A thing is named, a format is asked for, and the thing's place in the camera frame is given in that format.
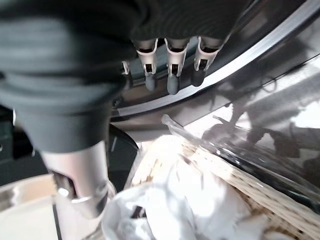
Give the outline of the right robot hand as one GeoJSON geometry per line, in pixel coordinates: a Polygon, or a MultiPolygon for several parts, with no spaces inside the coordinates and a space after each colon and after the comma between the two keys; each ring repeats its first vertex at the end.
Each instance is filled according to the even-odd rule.
{"type": "Polygon", "coordinates": [[[157,38],[194,36],[221,46],[247,0],[3,0],[1,105],[22,128],[72,205],[105,208],[105,141],[123,61],[157,38]]]}

